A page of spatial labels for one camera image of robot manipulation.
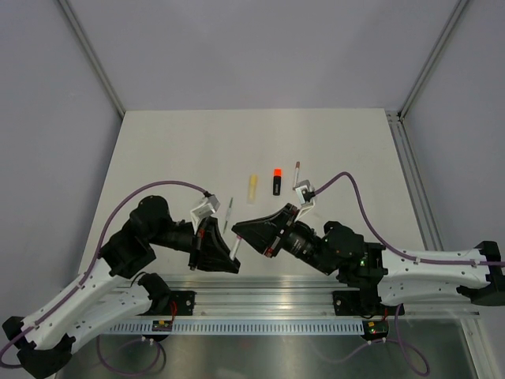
cable clip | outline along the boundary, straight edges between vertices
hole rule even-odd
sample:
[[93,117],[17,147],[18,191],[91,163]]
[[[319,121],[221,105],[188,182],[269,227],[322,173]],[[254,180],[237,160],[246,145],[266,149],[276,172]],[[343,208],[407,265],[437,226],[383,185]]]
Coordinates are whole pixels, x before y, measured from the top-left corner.
[[23,324],[27,328],[33,328],[34,330],[37,330],[38,328],[40,328],[40,324],[37,323],[37,320],[34,320],[32,322],[28,322],[28,323],[25,320],[23,320]]

marker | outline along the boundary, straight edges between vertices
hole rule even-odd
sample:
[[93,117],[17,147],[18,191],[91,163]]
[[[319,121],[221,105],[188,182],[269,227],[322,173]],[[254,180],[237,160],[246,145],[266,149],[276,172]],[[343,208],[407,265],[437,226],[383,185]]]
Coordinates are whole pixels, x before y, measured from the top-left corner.
[[226,227],[228,226],[228,221],[230,221],[230,216],[231,216],[231,206],[234,203],[234,199],[230,199],[230,204],[228,205],[228,209],[226,210],[226,217],[224,218],[224,228],[223,228],[223,234],[226,233]]
[[274,170],[274,196],[279,196],[281,194],[281,177],[282,170],[280,168],[276,168]]
[[300,172],[300,162],[297,162],[296,166],[294,167],[293,191],[298,184],[298,172]]

black bracket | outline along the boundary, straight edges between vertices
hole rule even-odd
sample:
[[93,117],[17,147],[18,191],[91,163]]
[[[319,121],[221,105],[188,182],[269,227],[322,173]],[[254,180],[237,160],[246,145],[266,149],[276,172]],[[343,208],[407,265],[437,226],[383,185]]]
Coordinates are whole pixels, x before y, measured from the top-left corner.
[[195,291],[172,291],[168,305],[161,311],[152,316],[171,316],[172,310],[170,304],[175,302],[177,306],[177,316],[192,316],[195,307]]
[[[386,313],[390,316],[395,315],[396,306],[384,306],[380,302],[363,304],[360,291],[333,291],[333,308],[335,316],[383,316]],[[405,314],[402,306],[401,316]]]

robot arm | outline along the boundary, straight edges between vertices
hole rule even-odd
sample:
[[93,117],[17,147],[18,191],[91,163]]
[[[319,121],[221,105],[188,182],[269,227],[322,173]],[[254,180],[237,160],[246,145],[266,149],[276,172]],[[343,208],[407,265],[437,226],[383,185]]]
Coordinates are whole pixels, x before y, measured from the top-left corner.
[[[81,274],[40,310],[27,317],[11,317],[2,325],[9,340],[31,329],[15,343],[21,365],[35,378],[48,377],[89,340],[122,318],[166,309],[170,289],[157,274],[142,276],[127,292],[95,306],[155,260],[150,244],[189,253],[192,270],[237,273],[240,262],[229,258],[230,250],[221,239],[217,220],[210,216],[217,206],[210,195],[192,210],[192,222],[174,222],[165,199],[143,199],[123,228],[100,249],[99,259],[84,283],[80,284]],[[193,225],[198,227],[196,233]],[[55,306],[58,308],[51,315],[38,322]]]
[[[300,197],[309,193],[299,191]],[[301,210],[311,208],[309,198]],[[460,252],[409,252],[403,256],[379,243],[365,242],[362,235],[338,222],[324,225],[318,237],[307,224],[299,221],[300,209],[287,204],[274,215],[237,223],[232,231],[266,257],[285,250],[316,270],[330,275],[338,271],[337,280],[360,290],[363,309],[379,310],[403,302],[437,297],[466,296],[481,306],[505,305],[505,276],[501,268],[483,262],[501,261],[495,242],[482,242],[475,249]],[[423,261],[450,261],[431,265]],[[475,265],[452,264],[474,261]]]

pen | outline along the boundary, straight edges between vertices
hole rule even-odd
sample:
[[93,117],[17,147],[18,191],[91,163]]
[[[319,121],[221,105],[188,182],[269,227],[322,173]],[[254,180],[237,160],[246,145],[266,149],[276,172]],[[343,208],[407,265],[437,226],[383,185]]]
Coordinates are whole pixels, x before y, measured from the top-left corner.
[[224,228],[223,228],[223,234],[226,232],[226,227],[228,226],[228,221],[230,221],[230,216],[231,216],[231,205],[234,203],[234,199],[230,199],[230,204],[228,205],[228,209],[226,210],[226,216],[224,218]]

